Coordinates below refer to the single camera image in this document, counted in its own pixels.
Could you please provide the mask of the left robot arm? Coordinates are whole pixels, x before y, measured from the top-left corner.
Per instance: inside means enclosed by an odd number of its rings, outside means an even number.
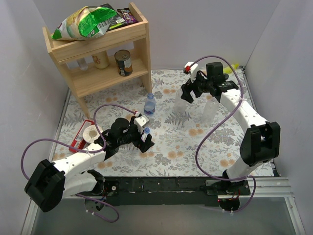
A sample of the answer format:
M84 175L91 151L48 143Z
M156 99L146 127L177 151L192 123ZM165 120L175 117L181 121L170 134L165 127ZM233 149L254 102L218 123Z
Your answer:
M85 149L61 160L39 162L24 191L43 212L55 208L59 202L81 192L98 196L105 189L105 178L90 167L115 155L120 146L132 143L142 153L151 148L151 134L145 134L149 122L145 115L131 120L117 118L110 129Z

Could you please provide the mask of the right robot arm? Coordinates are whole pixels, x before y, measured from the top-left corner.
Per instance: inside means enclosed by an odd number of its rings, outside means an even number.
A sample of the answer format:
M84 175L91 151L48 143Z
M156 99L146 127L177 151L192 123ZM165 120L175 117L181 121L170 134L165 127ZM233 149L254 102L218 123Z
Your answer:
M227 108L239 123L244 132L240 145L239 159L227 170L221 178L216 178L211 185L206 186L210 195L234 194L246 190L247 176L257 167L278 157L280 148L281 128L277 122L269 122L260 116L253 107L244 100L238 84L228 79L220 62L208 63L206 73L202 73L198 64L188 62L184 73L190 78L181 86L181 99L192 103L195 97L209 93Z

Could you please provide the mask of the blue bottle cap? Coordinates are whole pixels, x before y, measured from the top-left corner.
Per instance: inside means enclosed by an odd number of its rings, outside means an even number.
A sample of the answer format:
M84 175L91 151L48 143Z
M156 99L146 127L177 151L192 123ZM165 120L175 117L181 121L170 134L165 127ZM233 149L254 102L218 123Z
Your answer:
M150 129L148 127L144 128L144 134L149 134L150 133Z

